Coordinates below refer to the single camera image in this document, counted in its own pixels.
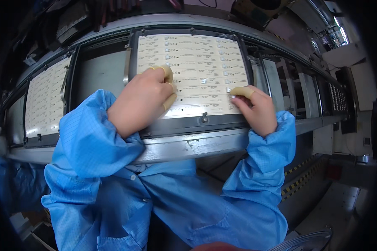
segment hand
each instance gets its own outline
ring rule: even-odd
[[[232,98],[232,103],[239,108],[255,133],[265,138],[275,132],[278,123],[270,96],[254,86],[236,87],[230,94],[239,95]]]
[[[146,128],[176,100],[169,66],[148,68],[137,74],[108,109],[108,120],[122,138]]]

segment yellow and black warning stripe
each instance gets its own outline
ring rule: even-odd
[[[287,198],[299,191],[314,175],[316,174],[316,169],[319,168],[323,163],[326,163],[326,158],[322,158],[318,163],[313,165],[309,171],[298,179],[295,183],[291,184],[287,188],[281,191],[281,195],[285,196],[282,198],[281,202],[285,201]]]
[[[300,168],[301,166],[303,166],[304,164],[308,163],[309,161],[311,161],[315,156],[317,155],[314,154],[313,156],[311,156],[310,158],[308,158],[307,160],[303,161],[301,164],[298,164],[297,166],[295,166],[294,168],[290,169],[289,171],[286,171],[285,172],[285,176],[288,175],[288,173],[292,173],[293,171],[297,170],[298,168]]]
[[[268,31],[268,30],[267,30],[267,32],[268,32],[268,33],[270,33],[270,34],[272,34],[272,35],[274,35],[274,36],[276,36],[277,38],[279,38],[279,39],[282,39],[283,41],[285,41],[285,39],[284,39],[284,38],[282,38],[282,37],[278,36],[277,34],[275,34],[275,33],[272,33],[272,32],[270,32],[270,31]]]

